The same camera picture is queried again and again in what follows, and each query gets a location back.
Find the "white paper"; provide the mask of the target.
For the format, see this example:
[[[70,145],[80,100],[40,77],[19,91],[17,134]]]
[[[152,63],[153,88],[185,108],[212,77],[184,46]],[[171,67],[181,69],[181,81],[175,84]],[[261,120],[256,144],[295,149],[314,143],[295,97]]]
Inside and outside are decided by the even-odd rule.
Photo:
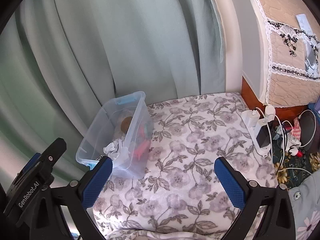
[[[103,148],[103,153],[112,160],[126,159],[129,157],[129,151],[121,139],[116,139],[109,143]]]

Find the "pink hair roller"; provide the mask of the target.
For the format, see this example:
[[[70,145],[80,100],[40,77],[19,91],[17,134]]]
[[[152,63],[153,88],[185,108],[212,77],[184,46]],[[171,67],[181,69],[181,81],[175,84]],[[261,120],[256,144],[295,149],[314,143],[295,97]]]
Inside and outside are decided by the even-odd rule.
[[[149,140],[144,140],[138,146],[135,147],[133,155],[136,159],[140,160],[145,152],[149,151],[151,142]]]

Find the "clear plastic storage box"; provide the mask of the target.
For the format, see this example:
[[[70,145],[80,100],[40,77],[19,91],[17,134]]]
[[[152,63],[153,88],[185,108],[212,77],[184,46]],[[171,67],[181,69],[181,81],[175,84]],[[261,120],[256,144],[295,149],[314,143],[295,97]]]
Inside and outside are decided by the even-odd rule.
[[[90,125],[75,155],[76,161],[91,169],[104,155],[103,148],[116,139],[121,139],[129,151],[126,159],[112,160],[112,175],[121,178],[143,178],[149,151],[140,160],[133,155],[135,147],[144,140],[151,142],[153,121],[145,103],[146,94],[134,92],[109,100],[101,107]],[[131,125],[125,134],[120,130],[123,119],[132,116]]]

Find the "black charger block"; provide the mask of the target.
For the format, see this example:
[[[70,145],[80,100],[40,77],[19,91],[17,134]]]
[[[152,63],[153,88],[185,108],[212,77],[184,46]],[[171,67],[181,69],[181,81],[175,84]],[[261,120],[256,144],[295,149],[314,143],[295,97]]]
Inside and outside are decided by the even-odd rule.
[[[260,148],[266,147],[270,144],[270,135],[266,125],[260,128],[257,133],[256,140]]]

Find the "floral fleece blanket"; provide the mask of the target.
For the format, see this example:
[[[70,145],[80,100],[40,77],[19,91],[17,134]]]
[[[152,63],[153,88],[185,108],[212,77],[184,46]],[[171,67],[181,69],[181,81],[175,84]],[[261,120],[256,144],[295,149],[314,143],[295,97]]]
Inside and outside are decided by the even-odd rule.
[[[106,239],[221,239],[239,214],[214,172],[224,157],[248,180],[276,186],[241,119],[239,93],[151,104],[152,143],[144,177],[112,177],[93,207]]]

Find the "white power strip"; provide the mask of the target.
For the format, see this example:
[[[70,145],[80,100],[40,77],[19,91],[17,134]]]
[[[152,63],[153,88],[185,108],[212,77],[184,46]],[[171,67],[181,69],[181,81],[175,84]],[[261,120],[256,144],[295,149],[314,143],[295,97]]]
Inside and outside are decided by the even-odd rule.
[[[242,112],[241,114],[241,118],[249,132],[249,135],[253,141],[253,145],[257,151],[257,154],[259,154],[260,156],[266,158],[271,150],[271,144],[269,144],[268,146],[266,147],[263,147],[263,148],[260,148],[258,143],[257,143],[257,140],[256,140],[256,136],[257,136],[257,133],[259,132],[260,128],[263,127],[263,126],[267,126],[267,128],[269,129],[269,125],[268,123],[267,124],[263,124],[263,117],[264,117],[264,113],[262,113],[260,110],[256,109],[257,111],[259,111],[260,113],[260,119],[258,120],[258,123],[256,124],[255,127],[251,127],[249,128],[246,124],[246,119],[247,119],[247,114],[250,110],[246,110],[244,112]]]

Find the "white charger adapter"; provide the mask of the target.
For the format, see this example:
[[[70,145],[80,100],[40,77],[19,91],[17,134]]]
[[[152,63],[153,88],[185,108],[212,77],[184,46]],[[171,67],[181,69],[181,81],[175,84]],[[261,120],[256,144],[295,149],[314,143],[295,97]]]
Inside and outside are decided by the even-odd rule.
[[[267,105],[265,107],[263,124],[267,124],[267,123],[273,121],[275,115],[276,115],[276,109],[272,105]]]
[[[250,110],[247,114],[246,124],[249,128],[255,127],[260,119],[260,113],[257,110]]]

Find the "green curtain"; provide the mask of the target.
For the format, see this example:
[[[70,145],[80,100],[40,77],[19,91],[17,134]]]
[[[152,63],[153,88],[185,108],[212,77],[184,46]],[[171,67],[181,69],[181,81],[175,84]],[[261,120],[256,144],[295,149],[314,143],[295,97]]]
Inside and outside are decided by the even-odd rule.
[[[67,152],[55,174],[79,178],[76,150],[112,98],[225,88],[214,0],[24,0],[1,33],[1,181],[58,137]]]

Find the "beige lace furniture cover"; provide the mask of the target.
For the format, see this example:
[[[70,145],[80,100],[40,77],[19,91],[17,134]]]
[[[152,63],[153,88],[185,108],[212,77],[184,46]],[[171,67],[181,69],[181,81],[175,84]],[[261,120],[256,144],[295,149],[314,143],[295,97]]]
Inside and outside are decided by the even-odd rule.
[[[245,79],[264,105],[296,107],[319,96],[319,24],[303,0],[249,0],[258,22],[259,77]]]

